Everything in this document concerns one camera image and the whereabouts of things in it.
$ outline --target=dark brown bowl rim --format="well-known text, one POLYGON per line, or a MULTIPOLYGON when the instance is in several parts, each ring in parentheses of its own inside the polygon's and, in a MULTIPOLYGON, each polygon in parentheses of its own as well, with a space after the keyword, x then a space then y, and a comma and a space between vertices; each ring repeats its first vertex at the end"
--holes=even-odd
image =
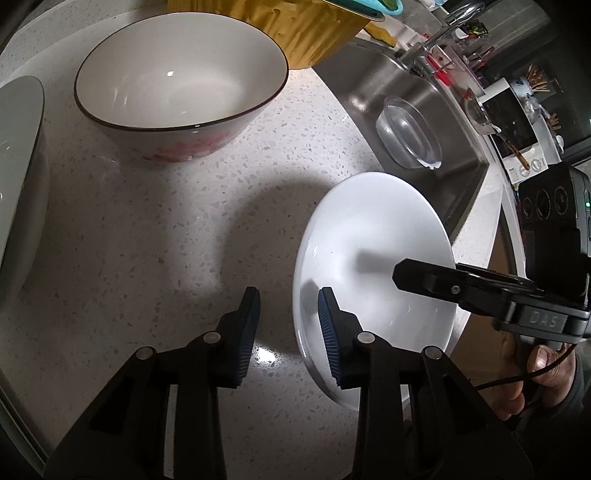
POLYGON ((194 129, 194 128, 203 128, 203 127, 209 127, 211 125, 219 125, 222 124, 224 122, 228 122, 231 120, 234 120, 236 118, 239 118, 241 116, 247 115, 251 112, 254 112, 255 110, 258 110, 259 108, 265 106, 266 104, 268 104, 270 101, 272 101, 277 95, 279 95, 281 93, 281 91, 283 90, 283 88, 285 87, 285 84, 287 83, 287 79, 289 78, 290 75, 290 69, 289 69, 289 64, 287 62, 287 57, 285 56, 285 53, 283 52, 283 49, 277 44, 277 42, 275 40, 273 40, 269 35, 267 35, 265 32, 263 32, 262 30, 259 30, 257 27, 253 27, 251 24, 242 21, 242 20, 238 20, 237 18, 234 17, 227 17, 225 15, 219 15, 219 14, 215 14, 215 13, 209 13, 209 12, 171 12, 171 13, 166 13, 166 14, 162 14, 162 15, 155 15, 154 17, 148 17, 148 18, 143 18, 141 20, 135 21, 133 23, 130 23, 129 25, 126 25, 122 28, 120 28, 119 30, 113 32, 111 35, 109 35, 108 37, 106 37, 105 39, 103 39, 96 47, 94 47, 90 53, 85 57, 85 59, 82 61, 82 63, 80 64, 80 67, 78 68, 78 72, 76 73, 76 78, 74 80, 74 100, 76 101, 76 105, 78 106, 78 108, 80 109, 80 111, 86 115, 88 118, 90 118, 92 121, 95 121, 96 123, 100 124, 100 125, 104 125, 105 127, 110 127, 110 128, 114 128, 117 130, 125 130, 128 132, 172 132, 172 131, 177 131, 177 130, 190 130, 190 129, 194 129), (118 124, 113 124, 111 122, 108 122, 106 120, 102 120, 94 115, 92 115, 92 113, 90 113, 83 105, 82 102, 80 101, 80 99, 78 98, 78 91, 77 91, 77 85, 78 85, 78 75, 80 75, 80 71, 82 69, 82 67, 84 66, 84 64, 86 63, 86 60, 88 60, 88 58, 92 55, 92 53, 100 47, 100 45, 105 42, 107 39, 111 38, 113 35, 115 35, 117 32, 120 32, 121 30, 123 30, 124 28, 130 27, 132 25, 135 25, 136 23, 140 23, 143 22, 145 20, 150 20, 152 18, 155 17, 163 17, 165 15, 186 15, 186 14, 198 14, 198 15, 216 15, 219 17, 226 17, 226 18, 231 18, 232 20, 235 20, 237 22, 241 22, 244 23, 246 25, 248 25, 251 28, 254 28, 255 30, 258 30, 259 32, 263 33, 263 35, 266 35, 275 45, 277 45, 277 48, 279 48, 279 51, 281 52, 281 54, 283 55, 283 59, 285 61, 285 78, 283 79, 283 82, 281 84, 281 86, 277 89, 277 91, 275 93, 273 93, 273 95, 271 95, 268 99, 266 99, 265 101, 259 103, 258 105, 255 105, 252 108, 249 108, 248 110, 244 110, 243 112, 240 113, 235 113, 234 115, 230 115, 224 118, 220 118, 218 120, 212 120, 210 122, 204 122, 201 124, 191 124, 191 125, 179 125, 177 127, 128 127, 126 125, 118 125, 118 124))

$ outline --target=kitchen sink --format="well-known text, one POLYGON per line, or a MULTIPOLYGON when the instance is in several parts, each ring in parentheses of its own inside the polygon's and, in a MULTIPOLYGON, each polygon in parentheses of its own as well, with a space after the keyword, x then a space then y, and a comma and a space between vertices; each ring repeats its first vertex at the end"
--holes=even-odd
POLYGON ((489 165, 457 103, 436 80, 408 72, 390 50, 358 38, 314 70, 345 107, 384 170, 423 194, 453 242, 489 165), (384 99, 390 95, 406 100, 423 114, 441 145, 440 168, 404 168, 392 159, 375 128, 384 99))

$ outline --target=clear plastic container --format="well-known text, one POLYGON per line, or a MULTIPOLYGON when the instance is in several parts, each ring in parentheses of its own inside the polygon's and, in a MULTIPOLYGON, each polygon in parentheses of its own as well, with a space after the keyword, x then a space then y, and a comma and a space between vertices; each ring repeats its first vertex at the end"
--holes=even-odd
POLYGON ((404 168, 439 168, 441 146, 420 112, 406 100, 387 97, 375 128, 392 159, 404 168))

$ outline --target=gold container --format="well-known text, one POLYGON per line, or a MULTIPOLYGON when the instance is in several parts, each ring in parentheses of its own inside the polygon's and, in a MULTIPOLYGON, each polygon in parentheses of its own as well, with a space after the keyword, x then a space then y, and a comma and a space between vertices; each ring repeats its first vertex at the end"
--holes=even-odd
POLYGON ((237 18, 281 47, 291 70, 316 65, 384 15, 351 0, 168 0, 169 12, 208 12, 237 18))

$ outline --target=chrome faucet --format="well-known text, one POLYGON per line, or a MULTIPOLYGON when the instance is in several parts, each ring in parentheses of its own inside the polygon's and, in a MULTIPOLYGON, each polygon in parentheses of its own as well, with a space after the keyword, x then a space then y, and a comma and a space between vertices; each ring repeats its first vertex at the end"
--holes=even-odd
POLYGON ((462 5, 457 10, 450 13, 445 19, 446 26, 440 31, 433 34, 425 42, 418 42, 414 44, 407 52, 405 52, 398 61, 407 69, 412 70, 418 68, 423 73, 433 74, 435 69, 427 61, 429 51, 437 45, 439 40, 446 35, 460 28, 467 22, 477 17, 484 10, 485 4, 478 2, 475 4, 462 5))

